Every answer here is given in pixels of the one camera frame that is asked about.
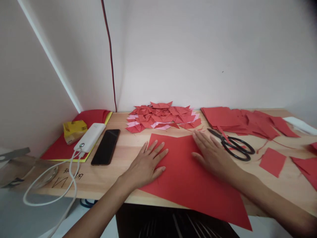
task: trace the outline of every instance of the hand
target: hand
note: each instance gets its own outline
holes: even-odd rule
[[[153,150],[157,143],[157,140],[154,141],[153,144],[146,150],[148,142],[145,142],[138,156],[134,159],[128,170],[120,176],[121,179],[124,179],[131,185],[133,190],[152,183],[166,169],[166,167],[159,167],[155,169],[157,164],[168,153],[168,149],[159,153],[164,147],[164,142]]]
[[[204,133],[194,131],[193,138],[203,156],[195,152],[192,153],[192,156],[197,159],[207,171],[231,185],[235,183],[237,178],[240,178],[241,175],[245,173],[244,170],[233,162],[229,154],[213,136],[210,135],[210,138],[208,138]]]

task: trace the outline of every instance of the black smartphone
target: black smartphone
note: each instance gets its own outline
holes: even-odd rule
[[[91,165],[109,165],[120,134],[119,129],[106,130]]]

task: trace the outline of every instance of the person's right hand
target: person's right hand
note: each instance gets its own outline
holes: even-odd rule
[[[208,138],[203,132],[194,131],[193,138],[203,156],[193,152],[192,156],[209,172],[233,185],[235,179],[244,172],[223,149],[221,144],[210,135]]]

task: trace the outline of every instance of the scissors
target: scissors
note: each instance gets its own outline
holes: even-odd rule
[[[218,137],[218,138],[221,140],[221,144],[224,146],[225,150],[226,150],[229,154],[231,154],[232,156],[236,157],[237,159],[242,160],[242,161],[250,161],[250,160],[251,160],[251,157],[250,157],[249,154],[255,154],[255,150],[253,149],[253,147],[250,146],[250,145],[249,145],[247,142],[245,142],[244,140],[241,140],[241,139],[235,138],[235,137],[228,137],[228,140],[232,143],[232,144],[229,144],[229,143],[226,141],[226,139],[225,139],[224,136],[222,136],[222,135],[220,135],[219,133],[213,131],[212,129],[209,129],[209,128],[208,128],[208,130],[209,130],[209,132],[210,132],[211,134],[213,134],[214,136]],[[238,145],[238,144],[235,142],[235,140],[241,142],[242,144],[245,144],[246,147],[248,147],[250,151],[247,151],[246,149],[242,148],[240,145]],[[244,154],[244,155],[246,156],[246,158],[241,158],[241,157],[237,156],[236,154],[232,153],[232,152],[228,149],[227,146],[230,146],[231,148],[234,148],[234,149],[236,149],[237,151],[241,152],[242,154]]]

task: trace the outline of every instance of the finger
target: finger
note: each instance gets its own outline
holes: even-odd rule
[[[153,148],[156,146],[157,143],[158,143],[158,140],[155,140],[155,141],[150,145],[150,147],[147,149],[147,151],[145,151],[145,154],[146,154],[146,155],[151,154]]]
[[[200,131],[200,134],[203,136],[203,138],[209,143],[210,146],[215,147],[215,144],[208,138],[208,136]]]
[[[205,159],[200,154],[192,152],[192,156],[202,165],[205,166]]]
[[[210,145],[209,142],[205,140],[205,138],[200,134],[199,131],[195,130],[194,134],[196,136],[196,139],[194,137],[194,140],[195,140],[196,144],[198,145],[198,147],[200,148],[200,150],[203,148],[209,147],[209,145]]]
[[[214,143],[214,145],[217,148],[221,148],[221,144],[216,140],[216,138],[214,138],[212,135],[210,135],[210,139],[212,140],[212,142]]]
[[[148,145],[148,142],[145,142],[144,145],[142,146],[139,154],[143,154],[145,152],[146,146]]]
[[[152,151],[152,153],[150,154],[152,159],[161,151],[161,149],[163,149],[165,143],[162,142],[155,150]]]
[[[152,175],[152,181],[154,181],[155,179],[157,179],[166,169],[165,166],[159,167],[156,170],[154,170],[153,175]]]
[[[157,166],[157,164],[167,155],[168,149],[164,150],[162,153],[159,153],[154,159],[154,165]]]

